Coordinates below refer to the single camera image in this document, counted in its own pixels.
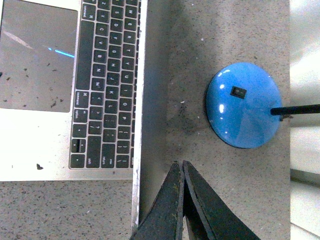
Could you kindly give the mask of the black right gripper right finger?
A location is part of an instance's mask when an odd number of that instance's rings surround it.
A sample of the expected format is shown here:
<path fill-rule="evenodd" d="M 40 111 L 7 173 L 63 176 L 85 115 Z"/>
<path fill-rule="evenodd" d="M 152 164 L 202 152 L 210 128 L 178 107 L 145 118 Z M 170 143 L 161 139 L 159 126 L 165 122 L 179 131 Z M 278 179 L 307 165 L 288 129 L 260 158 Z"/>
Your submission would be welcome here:
<path fill-rule="evenodd" d="M 258 240 L 189 162 L 185 176 L 183 215 L 190 240 Z"/>

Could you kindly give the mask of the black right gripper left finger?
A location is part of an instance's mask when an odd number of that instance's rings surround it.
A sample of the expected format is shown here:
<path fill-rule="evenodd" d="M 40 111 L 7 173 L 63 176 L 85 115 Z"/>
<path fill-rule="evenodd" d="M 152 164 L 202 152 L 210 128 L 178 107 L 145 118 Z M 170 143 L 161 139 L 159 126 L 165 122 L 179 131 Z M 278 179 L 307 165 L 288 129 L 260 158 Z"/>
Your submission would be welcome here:
<path fill-rule="evenodd" d="M 143 221 L 131 240 L 181 240 L 183 236 L 185 174 L 174 161 Z"/>

